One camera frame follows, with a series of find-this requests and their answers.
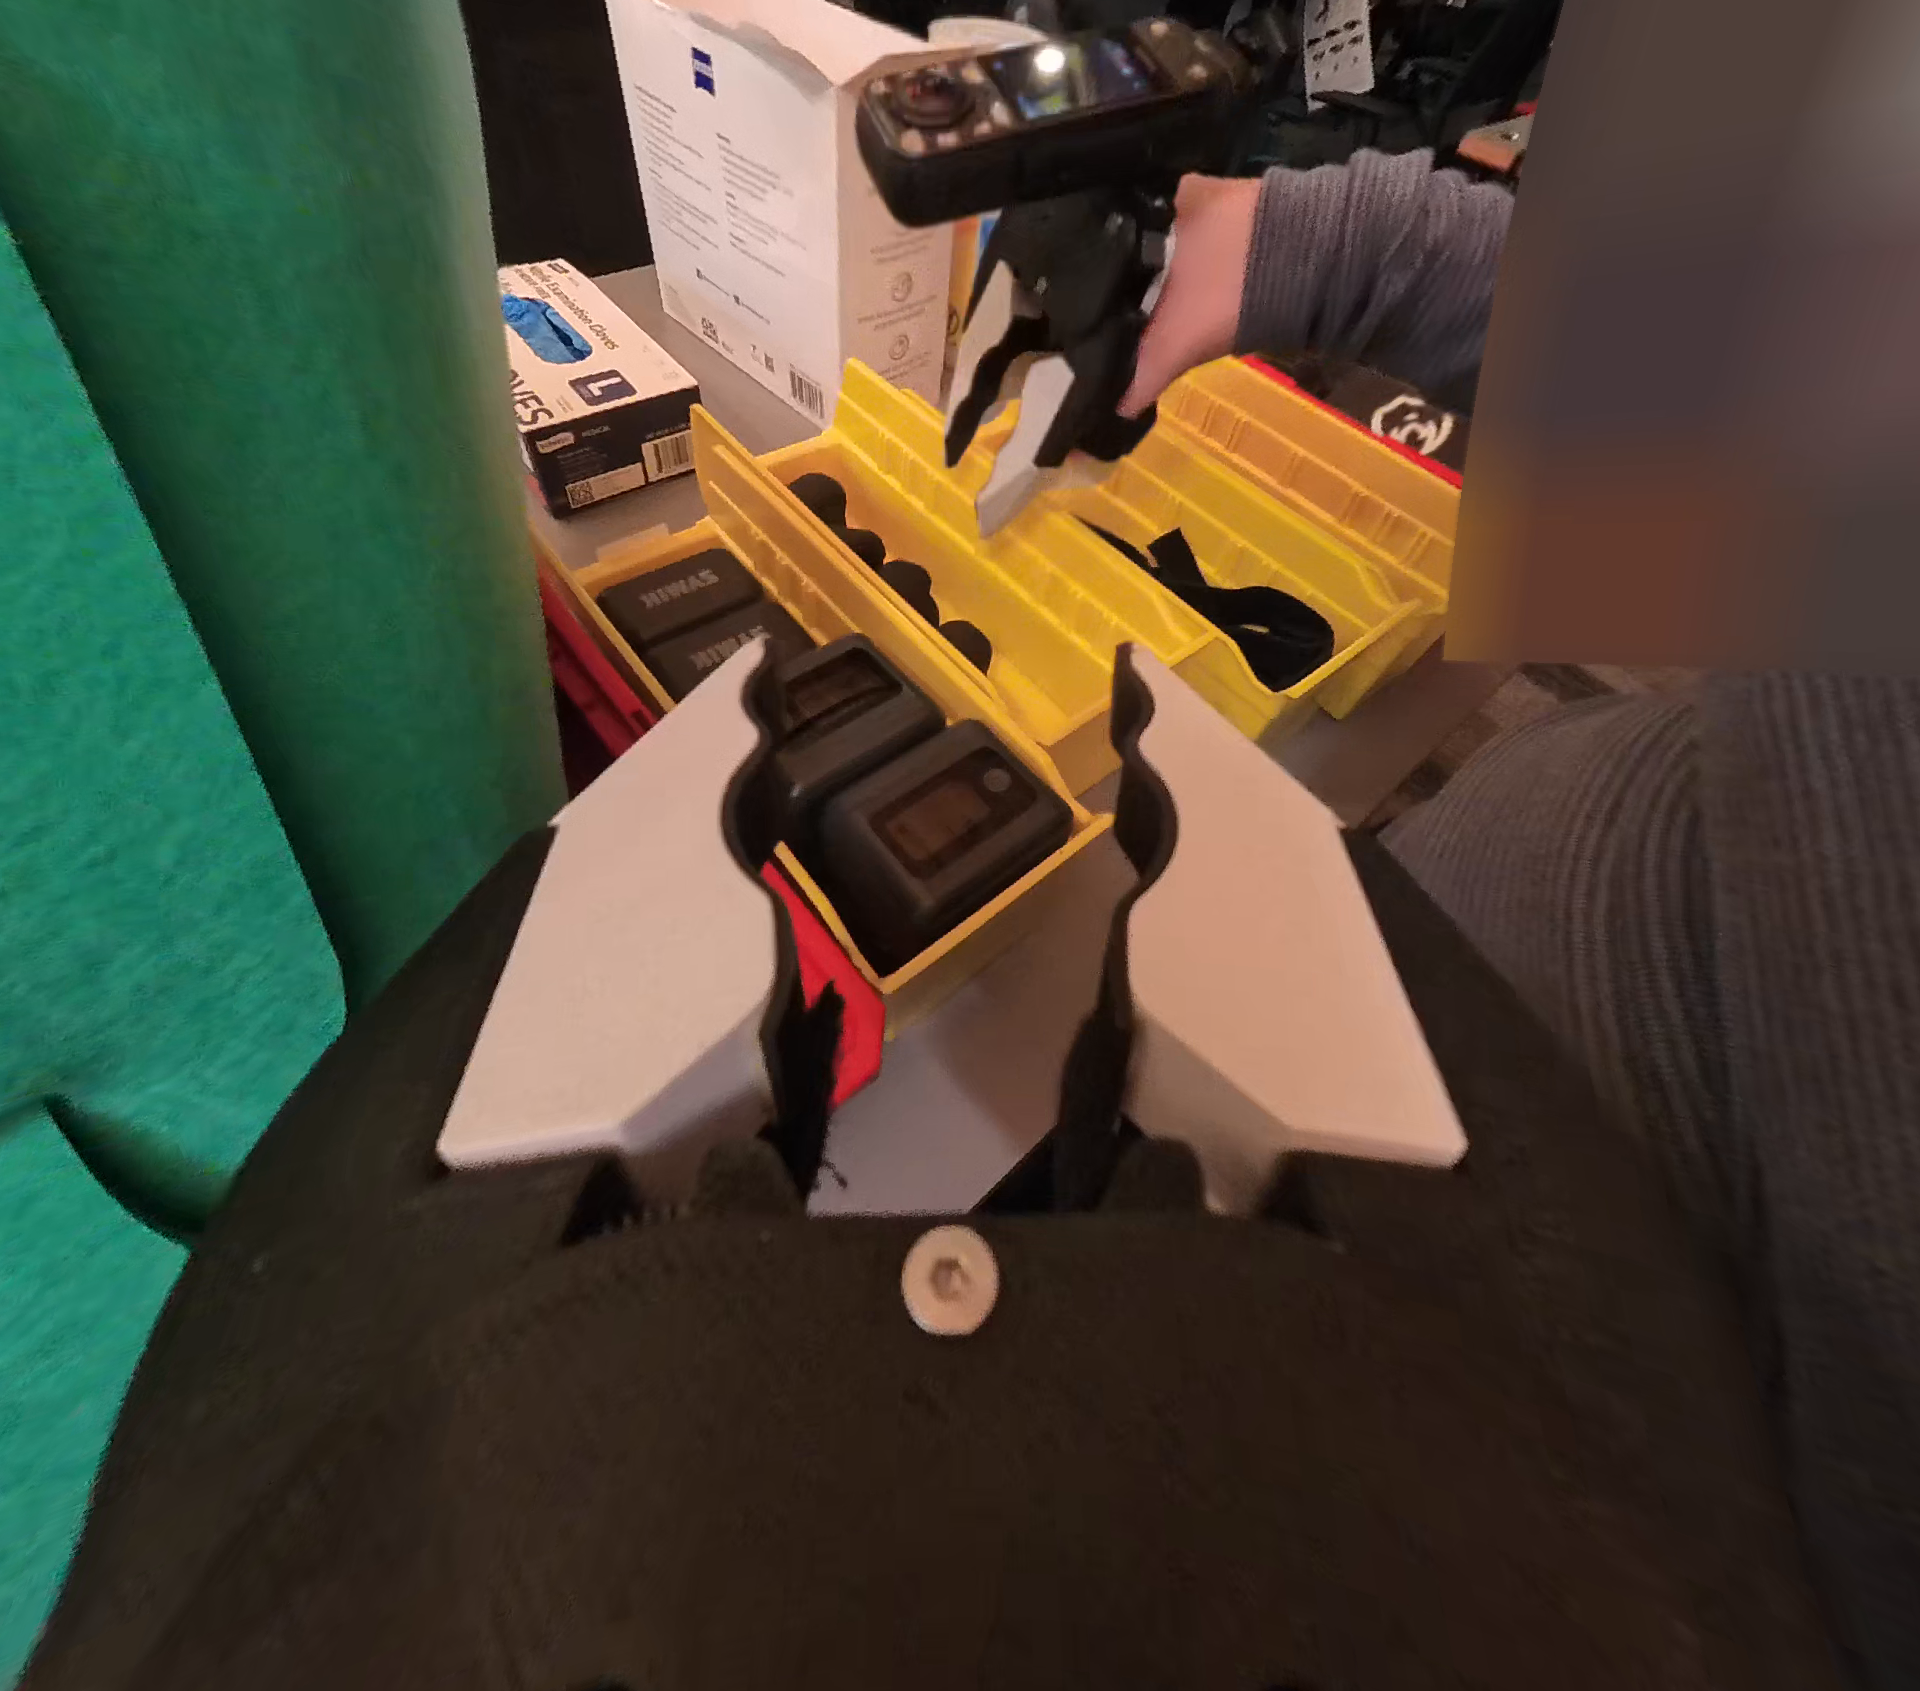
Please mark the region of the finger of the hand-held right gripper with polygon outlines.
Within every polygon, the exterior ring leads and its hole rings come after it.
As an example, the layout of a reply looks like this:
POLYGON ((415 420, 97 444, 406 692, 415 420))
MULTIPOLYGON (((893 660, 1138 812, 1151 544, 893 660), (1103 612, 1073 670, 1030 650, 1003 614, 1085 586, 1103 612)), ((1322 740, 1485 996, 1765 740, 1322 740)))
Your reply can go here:
POLYGON ((1046 356, 1027 366, 1020 382, 1011 432, 995 452, 973 500, 975 530, 984 542, 1010 524, 1043 488, 1043 478, 1053 466, 1042 466, 1042 450, 1071 384, 1073 372, 1062 356, 1046 356))
POLYGON ((943 410, 943 466, 958 468, 1006 398, 1014 360, 1027 354, 1027 288, 999 258, 980 264, 943 410))

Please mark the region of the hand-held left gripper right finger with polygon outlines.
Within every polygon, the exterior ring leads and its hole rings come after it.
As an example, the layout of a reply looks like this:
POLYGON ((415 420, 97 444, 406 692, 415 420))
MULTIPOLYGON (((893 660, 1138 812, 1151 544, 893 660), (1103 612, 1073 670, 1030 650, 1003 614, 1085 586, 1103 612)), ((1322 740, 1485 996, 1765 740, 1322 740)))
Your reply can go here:
POLYGON ((1116 650, 1109 740, 1129 882, 1062 1074, 1053 1206, 1105 1196, 1123 1126, 1181 1146, 1226 1216, 1299 1154, 1454 1170, 1468 1134, 1334 814, 1147 648, 1116 650))

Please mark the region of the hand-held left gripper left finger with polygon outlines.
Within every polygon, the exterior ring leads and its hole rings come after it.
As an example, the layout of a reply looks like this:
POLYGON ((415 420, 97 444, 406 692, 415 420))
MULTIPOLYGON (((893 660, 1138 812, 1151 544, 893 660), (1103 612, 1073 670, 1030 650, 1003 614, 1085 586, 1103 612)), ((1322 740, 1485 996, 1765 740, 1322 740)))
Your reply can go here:
POLYGON ((446 1170, 611 1156, 639 1196, 688 1198, 710 1150, 772 1126, 765 1042, 800 994, 754 808, 776 690, 750 640, 551 818, 446 1170))

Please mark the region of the person's right hand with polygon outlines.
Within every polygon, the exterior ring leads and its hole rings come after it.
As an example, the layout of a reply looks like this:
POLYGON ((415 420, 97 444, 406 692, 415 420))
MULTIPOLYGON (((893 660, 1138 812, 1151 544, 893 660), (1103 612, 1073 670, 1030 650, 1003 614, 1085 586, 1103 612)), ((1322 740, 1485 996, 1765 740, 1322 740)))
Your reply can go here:
POLYGON ((1195 366, 1235 354, 1260 178, 1188 174, 1172 202, 1160 288, 1116 414, 1138 420, 1195 366))

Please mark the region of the yellow bin with black cylinders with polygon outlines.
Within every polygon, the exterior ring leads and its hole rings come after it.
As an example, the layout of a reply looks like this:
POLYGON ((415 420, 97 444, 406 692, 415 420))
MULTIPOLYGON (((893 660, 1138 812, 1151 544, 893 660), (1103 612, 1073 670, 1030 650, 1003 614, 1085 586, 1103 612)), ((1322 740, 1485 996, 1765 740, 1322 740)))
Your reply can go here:
POLYGON ((988 460, 946 470, 943 422, 916 394, 854 360, 829 426, 754 456, 704 408, 691 414, 694 476, 718 534, 761 588, 818 640, 864 634, 949 718, 980 718, 1035 750, 1055 784, 1083 798, 1117 768, 1107 738, 1113 652, 1140 644, 1174 664, 1200 648, 1172 602, 1116 552, 1058 512, 984 542, 973 498, 988 460), (832 478, 846 524, 873 532, 888 562, 918 564, 942 622, 978 628, 990 646, 975 670, 940 630, 815 518, 792 484, 832 478))

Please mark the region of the white cardboard box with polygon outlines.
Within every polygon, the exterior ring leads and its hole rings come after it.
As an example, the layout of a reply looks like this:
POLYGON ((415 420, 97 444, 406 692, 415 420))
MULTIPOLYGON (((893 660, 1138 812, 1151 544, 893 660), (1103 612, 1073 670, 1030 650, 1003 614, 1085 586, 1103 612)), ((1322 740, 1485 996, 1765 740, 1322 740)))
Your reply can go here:
POLYGON ((604 0, 661 306, 813 428, 846 368, 937 406, 953 230, 909 230, 858 96, 942 52, 825 0, 604 0))

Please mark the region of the white paper sheet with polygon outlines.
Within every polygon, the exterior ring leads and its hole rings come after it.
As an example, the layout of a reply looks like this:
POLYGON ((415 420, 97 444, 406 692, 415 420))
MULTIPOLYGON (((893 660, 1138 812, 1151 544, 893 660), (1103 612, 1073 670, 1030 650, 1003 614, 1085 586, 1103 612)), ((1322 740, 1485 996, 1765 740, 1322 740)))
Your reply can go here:
POLYGON ((1299 37, 1310 112, 1375 90, 1372 0, 1302 0, 1299 37))

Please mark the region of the yellow bin with battery packs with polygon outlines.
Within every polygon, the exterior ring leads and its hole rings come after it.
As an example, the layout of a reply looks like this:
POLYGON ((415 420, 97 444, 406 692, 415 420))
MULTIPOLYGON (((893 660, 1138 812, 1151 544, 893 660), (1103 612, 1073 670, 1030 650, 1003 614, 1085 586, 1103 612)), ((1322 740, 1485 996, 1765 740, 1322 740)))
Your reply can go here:
POLYGON ((1043 748, 999 704, 988 680, 809 514, 779 520, 772 536, 750 534, 747 542, 757 546, 760 554, 729 546, 715 522, 701 520, 681 532, 654 530, 628 536, 590 562, 573 562, 568 556, 561 524, 540 506, 525 512, 525 524, 540 570, 564 590, 580 624, 616 660, 618 670, 654 716, 669 712, 675 704, 642 656, 611 628, 600 596, 642 572, 704 550, 724 550, 756 576, 761 590, 800 622, 812 640, 828 642, 849 632, 864 634, 937 704, 948 722, 975 720, 991 728, 999 744, 1064 800, 1070 816, 1068 840, 1011 888, 999 890, 958 928, 888 974, 858 948, 825 888, 815 884, 800 858, 788 846, 776 850, 776 862, 789 874, 832 940, 843 948, 854 970, 873 984, 884 1002, 888 1036, 930 1018, 963 984, 1010 950, 1021 936, 1026 920, 1037 912, 1042 888, 1111 828, 1111 816, 1094 814, 1075 798, 1043 748))

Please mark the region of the black battery pack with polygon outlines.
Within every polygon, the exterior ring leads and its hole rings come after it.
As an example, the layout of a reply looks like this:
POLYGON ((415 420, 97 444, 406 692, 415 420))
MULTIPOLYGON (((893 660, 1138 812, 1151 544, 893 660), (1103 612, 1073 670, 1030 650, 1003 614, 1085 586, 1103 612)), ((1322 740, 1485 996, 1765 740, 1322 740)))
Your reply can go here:
POLYGON ((594 602, 628 646, 649 652, 760 600, 756 576, 729 550, 707 548, 611 584, 594 602))
POLYGON ((774 648, 778 664, 815 648, 815 640, 779 604, 756 600, 648 646, 639 652, 639 662, 660 692, 679 702, 737 652, 757 642, 774 648))

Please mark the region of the black pouch with white logo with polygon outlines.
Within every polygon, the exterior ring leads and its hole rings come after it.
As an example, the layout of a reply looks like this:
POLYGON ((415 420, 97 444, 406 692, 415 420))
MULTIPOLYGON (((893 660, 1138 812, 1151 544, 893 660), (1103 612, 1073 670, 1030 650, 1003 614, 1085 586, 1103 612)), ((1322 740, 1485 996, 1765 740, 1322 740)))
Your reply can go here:
POLYGON ((1425 468, 1461 482, 1466 478, 1472 416, 1444 406, 1399 378, 1356 362, 1326 362, 1318 394, 1334 410, 1369 430, 1425 468))

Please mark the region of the blue glove box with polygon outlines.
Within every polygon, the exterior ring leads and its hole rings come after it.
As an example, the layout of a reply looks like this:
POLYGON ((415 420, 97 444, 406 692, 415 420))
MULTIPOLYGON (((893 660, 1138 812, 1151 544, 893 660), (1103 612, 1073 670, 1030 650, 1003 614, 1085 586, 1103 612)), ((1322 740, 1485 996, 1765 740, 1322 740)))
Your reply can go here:
POLYGON ((571 264, 498 276, 509 406, 540 504, 570 518, 694 472, 696 378, 571 264))

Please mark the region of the person's grey knit clothing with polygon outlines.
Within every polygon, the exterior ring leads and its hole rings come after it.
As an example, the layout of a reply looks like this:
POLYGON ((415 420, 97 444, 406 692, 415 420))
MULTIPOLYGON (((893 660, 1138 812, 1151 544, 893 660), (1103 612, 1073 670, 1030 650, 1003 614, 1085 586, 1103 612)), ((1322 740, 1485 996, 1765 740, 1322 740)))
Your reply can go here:
POLYGON ((1916 680, 1587 698, 1382 844, 1728 1266, 1839 1664, 1916 1688, 1916 680))

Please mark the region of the black panel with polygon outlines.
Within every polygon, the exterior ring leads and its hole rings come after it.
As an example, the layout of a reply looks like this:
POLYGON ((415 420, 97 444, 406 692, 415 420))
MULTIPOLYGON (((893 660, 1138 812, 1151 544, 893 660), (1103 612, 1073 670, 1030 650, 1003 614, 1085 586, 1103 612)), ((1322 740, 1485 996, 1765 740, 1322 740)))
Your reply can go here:
POLYGON ((564 260, 590 278, 654 248, 606 0, 457 0, 498 264, 564 260))

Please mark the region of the green chair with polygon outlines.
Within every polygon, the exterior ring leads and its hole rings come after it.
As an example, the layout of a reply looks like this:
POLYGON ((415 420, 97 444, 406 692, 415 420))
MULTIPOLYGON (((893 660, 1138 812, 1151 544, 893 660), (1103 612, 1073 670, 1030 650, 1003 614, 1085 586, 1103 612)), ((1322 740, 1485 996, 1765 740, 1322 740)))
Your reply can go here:
POLYGON ((4 0, 4 1686, 168 1294, 557 808, 457 0, 4 0))

